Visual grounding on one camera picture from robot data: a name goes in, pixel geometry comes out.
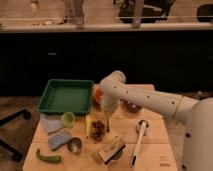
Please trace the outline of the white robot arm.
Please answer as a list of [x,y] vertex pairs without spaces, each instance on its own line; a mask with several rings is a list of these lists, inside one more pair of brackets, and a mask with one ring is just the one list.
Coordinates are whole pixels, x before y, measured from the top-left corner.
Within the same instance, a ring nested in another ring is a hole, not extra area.
[[119,70],[103,78],[99,86],[101,107],[107,112],[114,112],[122,99],[184,124],[183,171],[213,171],[213,98],[196,100],[132,87]]

